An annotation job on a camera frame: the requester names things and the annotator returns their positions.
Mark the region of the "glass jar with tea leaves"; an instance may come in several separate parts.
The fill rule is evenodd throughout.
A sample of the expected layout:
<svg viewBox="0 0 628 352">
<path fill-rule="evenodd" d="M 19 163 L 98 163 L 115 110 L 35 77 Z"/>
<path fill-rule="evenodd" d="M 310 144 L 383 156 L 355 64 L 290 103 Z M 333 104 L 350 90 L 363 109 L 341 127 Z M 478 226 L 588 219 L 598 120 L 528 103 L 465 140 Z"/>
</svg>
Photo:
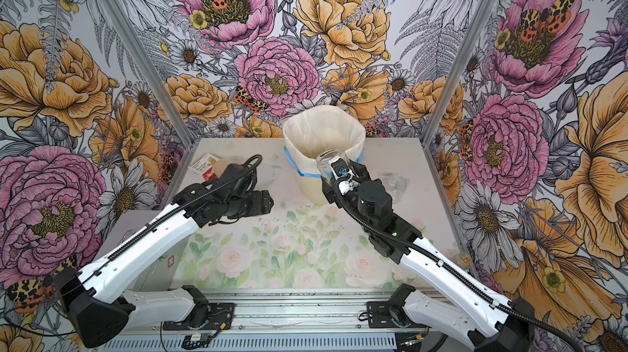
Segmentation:
<svg viewBox="0 0 628 352">
<path fill-rule="evenodd" d="M 380 177 L 386 192 L 391 196 L 392 203 L 400 203 L 407 192 L 409 180 L 399 174 L 383 173 Z"/>
</svg>

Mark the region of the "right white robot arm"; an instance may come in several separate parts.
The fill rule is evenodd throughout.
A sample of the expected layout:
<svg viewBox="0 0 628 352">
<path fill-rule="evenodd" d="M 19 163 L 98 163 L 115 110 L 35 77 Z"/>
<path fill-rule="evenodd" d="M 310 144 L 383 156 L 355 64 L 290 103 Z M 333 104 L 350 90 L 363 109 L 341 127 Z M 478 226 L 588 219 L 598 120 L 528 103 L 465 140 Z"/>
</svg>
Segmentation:
<svg viewBox="0 0 628 352">
<path fill-rule="evenodd" d="M 412 286 L 401 286 L 389 300 L 397 322 L 426 325 L 474 351 L 528 351 L 538 329 L 555 335 L 574 351 L 581 350 L 567 333 L 537 320 L 525 299 L 512 301 L 487 288 L 444 256 L 393 211 L 392 197 L 364 165 L 333 156 L 317 167 L 328 202 L 360 224 L 374 249 L 418 274 L 448 300 L 434 301 Z"/>
</svg>

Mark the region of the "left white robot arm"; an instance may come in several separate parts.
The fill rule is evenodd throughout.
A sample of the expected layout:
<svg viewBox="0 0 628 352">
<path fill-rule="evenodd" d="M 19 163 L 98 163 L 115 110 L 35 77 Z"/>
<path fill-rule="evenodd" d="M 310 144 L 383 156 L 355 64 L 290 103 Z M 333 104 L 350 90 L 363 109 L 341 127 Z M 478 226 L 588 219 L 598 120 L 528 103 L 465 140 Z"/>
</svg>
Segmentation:
<svg viewBox="0 0 628 352">
<path fill-rule="evenodd" d="M 105 345 L 122 331 L 153 323 L 190 329 L 212 323 L 210 304 L 196 287 L 136 292 L 129 285 L 169 249 L 205 226 L 237 222 L 271 212 L 273 199 L 259 191 L 256 154 L 232 163 L 217 178 L 192 184 L 173 197 L 158 216 L 93 263 L 54 276 L 58 301 L 87 348 Z"/>
</svg>

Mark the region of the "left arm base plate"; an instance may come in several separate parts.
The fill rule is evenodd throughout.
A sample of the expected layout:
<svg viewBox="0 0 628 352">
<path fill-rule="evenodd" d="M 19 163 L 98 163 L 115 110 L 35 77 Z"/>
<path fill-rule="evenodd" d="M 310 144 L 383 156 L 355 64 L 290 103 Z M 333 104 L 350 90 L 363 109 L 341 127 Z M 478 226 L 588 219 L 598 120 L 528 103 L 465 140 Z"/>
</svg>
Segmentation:
<svg viewBox="0 0 628 352">
<path fill-rule="evenodd" d="M 181 322 L 164 322 L 165 331 L 223 331 L 232 327 L 236 305 L 233 303 L 208 303 L 198 306 Z"/>
</svg>

